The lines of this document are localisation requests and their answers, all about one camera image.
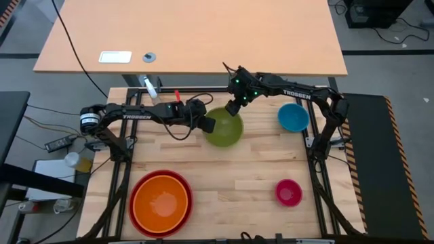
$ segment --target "wooden table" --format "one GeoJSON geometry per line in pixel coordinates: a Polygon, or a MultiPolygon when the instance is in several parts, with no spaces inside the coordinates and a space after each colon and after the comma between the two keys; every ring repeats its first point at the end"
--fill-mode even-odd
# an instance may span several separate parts
{"type": "MultiPolygon", "coordinates": [[[[125,102],[126,91],[126,88],[112,88],[108,101],[125,102]]],[[[213,95],[214,101],[207,105],[208,110],[224,106],[231,98],[226,93],[213,95]]],[[[186,100],[192,94],[181,96],[186,100]]],[[[175,96],[161,94],[161,99],[168,102],[175,100],[175,96]]],[[[151,104],[147,96],[143,96],[142,101],[151,104]]],[[[235,146],[223,149],[208,144],[199,129],[179,142],[173,140],[162,125],[140,121],[129,192],[141,177],[158,169],[173,170],[186,178],[193,189],[193,212],[184,228],[168,239],[238,239],[242,231],[265,238],[274,238],[278,232],[284,238],[320,237],[302,135],[282,129],[277,122],[279,107],[291,102],[295,100],[285,96],[260,97],[242,108],[244,134],[235,146]],[[297,207],[282,207],[275,200],[274,187],[284,178],[294,179],[303,189],[303,199],[297,207]]],[[[315,111],[318,126],[322,128],[325,119],[317,107],[315,111]]],[[[116,121],[110,129],[119,133],[120,125],[121,121],[116,121]]],[[[171,129],[179,137],[188,128],[173,126],[171,129]]],[[[337,149],[332,149],[330,155],[345,159],[344,153],[337,149]]],[[[108,157],[108,151],[97,152],[94,168],[108,157]]],[[[335,159],[328,159],[326,163],[335,203],[354,227],[363,232],[348,166],[335,159]]],[[[105,208],[112,172],[113,163],[109,162],[91,177],[78,236],[91,228],[105,208]]],[[[325,219],[331,232],[328,211],[325,211],[325,219]]],[[[132,226],[128,214],[123,223],[122,239],[146,239],[132,226]]],[[[114,228],[115,220],[112,220],[111,235],[114,228]]]]}
{"type": "MultiPolygon", "coordinates": [[[[345,76],[326,0],[66,0],[60,12],[90,73],[251,72],[345,76]],[[101,64],[102,51],[131,51],[129,64],[101,64]],[[145,63],[153,52],[156,61],[145,63]]],[[[82,72],[59,21],[36,72],[82,72]]]]}

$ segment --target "white sticker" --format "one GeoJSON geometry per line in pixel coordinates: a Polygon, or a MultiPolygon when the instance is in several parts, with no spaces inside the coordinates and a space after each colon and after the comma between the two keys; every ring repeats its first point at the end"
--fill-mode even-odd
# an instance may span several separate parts
{"type": "Polygon", "coordinates": [[[127,64],[131,61],[132,52],[129,51],[103,51],[100,55],[100,63],[103,64],[127,64]]]}

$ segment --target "small red cup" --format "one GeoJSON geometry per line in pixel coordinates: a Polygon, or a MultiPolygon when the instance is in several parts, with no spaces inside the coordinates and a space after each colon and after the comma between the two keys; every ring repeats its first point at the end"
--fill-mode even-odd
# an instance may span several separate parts
{"type": "Polygon", "coordinates": [[[297,182],[284,179],[276,185],[275,194],[277,200],[286,207],[295,207],[303,198],[303,192],[297,182]]]}

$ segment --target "green bowl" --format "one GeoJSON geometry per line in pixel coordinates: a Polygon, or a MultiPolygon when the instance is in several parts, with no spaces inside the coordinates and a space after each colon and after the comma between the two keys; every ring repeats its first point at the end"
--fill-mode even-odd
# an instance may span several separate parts
{"type": "Polygon", "coordinates": [[[206,114],[206,117],[216,120],[214,131],[206,133],[206,140],[214,146],[232,146],[243,134],[243,120],[239,114],[232,117],[225,108],[215,108],[206,114]]]}

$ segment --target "plastic bottle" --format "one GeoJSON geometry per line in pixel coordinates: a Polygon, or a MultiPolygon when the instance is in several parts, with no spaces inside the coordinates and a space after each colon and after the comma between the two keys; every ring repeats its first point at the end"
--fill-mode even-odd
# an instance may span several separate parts
{"type": "Polygon", "coordinates": [[[92,161],[80,156],[76,152],[68,153],[64,160],[66,166],[72,167],[73,169],[83,173],[90,172],[90,168],[92,167],[92,161]]]}

